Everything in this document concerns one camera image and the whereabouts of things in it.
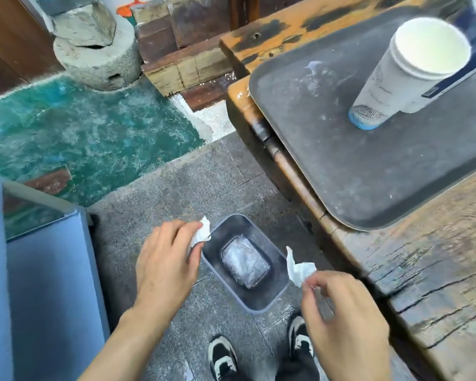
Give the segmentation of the person's right hand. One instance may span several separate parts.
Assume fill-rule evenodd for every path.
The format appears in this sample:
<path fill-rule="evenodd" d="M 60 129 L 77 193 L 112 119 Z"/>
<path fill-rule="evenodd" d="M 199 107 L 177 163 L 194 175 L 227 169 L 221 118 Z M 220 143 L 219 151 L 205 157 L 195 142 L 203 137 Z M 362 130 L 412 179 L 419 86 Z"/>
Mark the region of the person's right hand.
<path fill-rule="evenodd" d="M 329 381 L 392 381 L 389 325 L 365 285 L 348 273 L 316 271 L 312 288 L 322 333 L 310 337 Z"/>

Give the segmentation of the person's left hand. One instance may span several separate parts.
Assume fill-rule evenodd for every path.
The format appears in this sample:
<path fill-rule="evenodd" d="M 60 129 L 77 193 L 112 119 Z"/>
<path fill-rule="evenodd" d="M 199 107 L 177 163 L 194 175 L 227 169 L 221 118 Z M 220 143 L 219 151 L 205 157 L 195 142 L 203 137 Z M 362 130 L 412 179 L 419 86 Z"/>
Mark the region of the person's left hand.
<path fill-rule="evenodd" d="M 187 257 L 191 239 L 202 226 L 200 221 L 175 219 L 153 228 L 136 264 L 134 306 L 178 312 L 197 280 L 188 278 Z"/>

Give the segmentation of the small white tissue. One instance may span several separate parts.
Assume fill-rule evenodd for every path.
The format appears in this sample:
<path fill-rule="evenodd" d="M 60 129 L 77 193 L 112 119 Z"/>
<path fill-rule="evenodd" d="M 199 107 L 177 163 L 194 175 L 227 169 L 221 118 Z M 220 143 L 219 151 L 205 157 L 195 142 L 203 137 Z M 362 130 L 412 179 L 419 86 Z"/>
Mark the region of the small white tissue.
<path fill-rule="evenodd" d="M 204 216 L 200 222 L 203 226 L 193 235 L 189 244 L 189 250 L 191 250 L 196 244 L 200 242 L 207 242 L 211 239 L 210 222 L 208 218 Z"/>

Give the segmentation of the torn white tissue piece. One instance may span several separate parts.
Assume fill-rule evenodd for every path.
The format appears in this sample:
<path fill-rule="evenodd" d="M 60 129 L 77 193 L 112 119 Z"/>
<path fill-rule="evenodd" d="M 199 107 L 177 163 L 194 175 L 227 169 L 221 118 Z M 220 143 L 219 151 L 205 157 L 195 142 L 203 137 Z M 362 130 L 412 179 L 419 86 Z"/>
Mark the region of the torn white tissue piece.
<path fill-rule="evenodd" d="M 313 262 L 301 262 L 297 264 L 295 263 L 292 249 L 286 246 L 286 250 L 288 277 L 296 287 L 302 288 L 305 280 L 317 271 L 316 265 Z"/>

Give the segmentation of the person's left forearm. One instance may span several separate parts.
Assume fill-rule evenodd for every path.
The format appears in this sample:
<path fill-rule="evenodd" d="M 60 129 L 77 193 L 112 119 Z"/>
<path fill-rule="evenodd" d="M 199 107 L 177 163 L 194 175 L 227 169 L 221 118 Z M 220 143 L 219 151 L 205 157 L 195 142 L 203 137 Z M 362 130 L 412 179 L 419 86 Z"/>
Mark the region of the person's left forearm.
<path fill-rule="evenodd" d="M 175 312 L 133 306 L 77 381 L 139 381 Z"/>

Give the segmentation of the person's right black shoe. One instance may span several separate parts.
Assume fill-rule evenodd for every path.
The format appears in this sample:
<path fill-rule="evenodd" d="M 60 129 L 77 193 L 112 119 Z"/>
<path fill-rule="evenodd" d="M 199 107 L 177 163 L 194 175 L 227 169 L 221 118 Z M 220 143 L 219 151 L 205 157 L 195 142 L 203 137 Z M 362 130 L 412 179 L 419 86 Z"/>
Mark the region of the person's right black shoe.
<path fill-rule="evenodd" d="M 290 358 L 303 356 L 314 360 L 315 351 L 301 312 L 292 315 L 287 331 Z"/>

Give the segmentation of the person's black shoe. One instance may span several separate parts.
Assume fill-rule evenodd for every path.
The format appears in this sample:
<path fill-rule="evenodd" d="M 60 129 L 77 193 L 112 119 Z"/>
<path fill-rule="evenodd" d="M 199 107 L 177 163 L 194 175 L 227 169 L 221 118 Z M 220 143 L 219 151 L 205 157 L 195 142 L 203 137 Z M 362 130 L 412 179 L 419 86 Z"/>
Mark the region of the person's black shoe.
<path fill-rule="evenodd" d="M 216 335 L 210 341 L 208 361 L 214 381 L 230 381 L 239 375 L 235 350 L 224 335 Z"/>
<path fill-rule="evenodd" d="M 292 315 L 287 331 L 290 358 L 303 356 L 314 360 L 315 351 L 301 312 Z"/>

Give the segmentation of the grey rectangular trash bin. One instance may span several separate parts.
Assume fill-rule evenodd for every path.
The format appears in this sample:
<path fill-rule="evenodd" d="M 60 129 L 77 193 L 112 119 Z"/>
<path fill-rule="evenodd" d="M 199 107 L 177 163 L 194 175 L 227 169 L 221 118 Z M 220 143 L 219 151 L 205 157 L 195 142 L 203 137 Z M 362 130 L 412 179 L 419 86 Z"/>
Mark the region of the grey rectangular trash bin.
<path fill-rule="evenodd" d="M 212 225 L 210 231 L 211 239 L 203 248 L 203 261 L 248 313 L 265 313 L 288 286 L 285 254 L 250 218 L 240 213 L 224 217 Z M 221 250 L 224 246 L 240 235 L 247 237 L 271 266 L 267 275 L 252 289 L 239 285 L 221 260 Z"/>

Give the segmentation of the clear plastic wrapped bundle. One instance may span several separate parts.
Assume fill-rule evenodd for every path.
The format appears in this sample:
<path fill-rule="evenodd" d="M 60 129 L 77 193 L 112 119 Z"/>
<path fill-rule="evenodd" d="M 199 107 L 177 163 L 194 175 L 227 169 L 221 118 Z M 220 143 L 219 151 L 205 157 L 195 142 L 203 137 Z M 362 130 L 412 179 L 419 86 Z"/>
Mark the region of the clear plastic wrapped bundle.
<path fill-rule="evenodd" d="M 234 237 L 221 250 L 221 260 L 234 280 L 246 289 L 258 285 L 271 266 L 244 235 Z"/>

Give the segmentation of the person's black trousers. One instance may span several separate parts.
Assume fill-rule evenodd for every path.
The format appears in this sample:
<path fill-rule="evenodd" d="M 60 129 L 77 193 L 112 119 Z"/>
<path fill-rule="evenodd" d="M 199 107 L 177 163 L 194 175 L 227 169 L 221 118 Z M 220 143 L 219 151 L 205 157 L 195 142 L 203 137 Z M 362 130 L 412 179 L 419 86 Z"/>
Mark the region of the person's black trousers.
<path fill-rule="evenodd" d="M 320 381 L 320 373 L 311 352 L 294 350 L 280 361 L 274 381 Z"/>

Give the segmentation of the person's left black shoe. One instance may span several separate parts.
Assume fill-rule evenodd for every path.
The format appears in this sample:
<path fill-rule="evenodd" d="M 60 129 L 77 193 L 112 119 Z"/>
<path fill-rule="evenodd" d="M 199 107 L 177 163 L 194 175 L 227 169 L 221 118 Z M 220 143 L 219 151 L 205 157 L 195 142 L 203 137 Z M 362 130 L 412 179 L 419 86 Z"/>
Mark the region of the person's left black shoe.
<path fill-rule="evenodd" d="M 235 350 L 224 335 L 216 335 L 210 341 L 208 361 L 214 381 L 230 381 L 239 375 Z"/>

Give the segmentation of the black serving tray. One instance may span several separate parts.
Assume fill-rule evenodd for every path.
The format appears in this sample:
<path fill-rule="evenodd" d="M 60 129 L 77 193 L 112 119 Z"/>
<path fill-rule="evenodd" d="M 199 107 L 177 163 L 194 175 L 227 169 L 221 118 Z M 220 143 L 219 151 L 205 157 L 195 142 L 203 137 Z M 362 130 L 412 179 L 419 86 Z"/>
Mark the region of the black serving tray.
<path fill-rule="evenodd" d="M 374 130 L 348 110 L 394 31 L 422 15 L 388 10 L 272 57 L 249 91 L 326 210 L 356 230 L 385 228 L 476 173 L 476 74 Z"/>

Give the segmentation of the brown wood piece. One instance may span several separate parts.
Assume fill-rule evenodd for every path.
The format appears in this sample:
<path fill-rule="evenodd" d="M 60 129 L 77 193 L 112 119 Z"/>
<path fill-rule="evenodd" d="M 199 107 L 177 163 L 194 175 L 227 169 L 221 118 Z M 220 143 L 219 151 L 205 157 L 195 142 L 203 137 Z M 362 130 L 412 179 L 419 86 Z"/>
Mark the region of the brown wood piece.
<path fill-rule="evenodd" d="M 67 166 L 51 171 L 38 178 L 23 182 L 25 186 L 56 196 L 71 182 L 72 175 Z"/>

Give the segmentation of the weathered wooden beam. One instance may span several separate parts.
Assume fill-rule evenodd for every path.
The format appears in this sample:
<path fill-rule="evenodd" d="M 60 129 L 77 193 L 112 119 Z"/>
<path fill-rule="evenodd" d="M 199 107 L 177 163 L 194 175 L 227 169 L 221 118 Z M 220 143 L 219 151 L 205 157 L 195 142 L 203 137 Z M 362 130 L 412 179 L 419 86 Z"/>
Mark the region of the weathered wooden beam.
<path fill-rule="evenodd" d="M 180 59 L 162 59 L 162 65 L 147 64 L 143 73 L 165 97 L 185 91 L 232 72 L 232 66 L 220 48 L 203 50 Z"/>

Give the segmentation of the round stone millstone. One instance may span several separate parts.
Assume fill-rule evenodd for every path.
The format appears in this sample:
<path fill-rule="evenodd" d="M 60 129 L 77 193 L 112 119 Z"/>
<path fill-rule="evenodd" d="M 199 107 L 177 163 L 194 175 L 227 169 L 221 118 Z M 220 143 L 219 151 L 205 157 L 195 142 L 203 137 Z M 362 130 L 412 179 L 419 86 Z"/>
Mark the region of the round stone millstone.
<path fill-rule="evenodd" d="M 134 27 L 121 16 L 115 21 L 115 36 L 109 46 L 91 49 L 75 47 L 63 38 L 54 40 L 55 56 L 73 80 L 95 90 L 112 91 L 140 77 L 141 56 Z"/>

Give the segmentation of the white paper cup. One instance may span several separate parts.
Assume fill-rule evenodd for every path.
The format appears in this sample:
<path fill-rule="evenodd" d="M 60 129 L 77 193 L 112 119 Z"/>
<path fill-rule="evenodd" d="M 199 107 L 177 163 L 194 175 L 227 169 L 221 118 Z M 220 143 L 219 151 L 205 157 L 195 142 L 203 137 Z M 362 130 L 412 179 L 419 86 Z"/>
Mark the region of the white paper cup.
<path fill-rule="evenodd" d="M 418 17 L 405 22 L 349 109 L 349 120 L 363 130 L 377 128 L 460 71 L 471 54 L 465 34 L 445 20 Z"/>

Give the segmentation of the orange plastic object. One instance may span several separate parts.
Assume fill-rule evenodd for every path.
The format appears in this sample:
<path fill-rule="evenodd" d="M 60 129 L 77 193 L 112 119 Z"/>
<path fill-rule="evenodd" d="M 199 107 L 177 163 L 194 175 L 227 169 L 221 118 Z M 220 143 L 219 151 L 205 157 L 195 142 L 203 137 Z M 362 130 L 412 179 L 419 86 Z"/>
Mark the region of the orange plastic object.
<path fill-rule="evenodd" d="M 144 4 L 147 0 L 121 0 L 116 8 L 116 14 L 123 18 L 133 17 L 132 8 Z"/>

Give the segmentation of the grey rock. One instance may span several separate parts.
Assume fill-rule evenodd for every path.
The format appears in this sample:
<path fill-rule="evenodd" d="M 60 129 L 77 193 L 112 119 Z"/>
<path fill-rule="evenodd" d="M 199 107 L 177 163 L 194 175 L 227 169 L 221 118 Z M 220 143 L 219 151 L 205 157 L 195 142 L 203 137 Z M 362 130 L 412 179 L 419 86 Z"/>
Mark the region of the grey rock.
<path fill-rule="evenodd" d="M 52 18 L 54 35 L 76 47 L 106 47 L 113 43 L 116 20 L 99 1 Z"/>

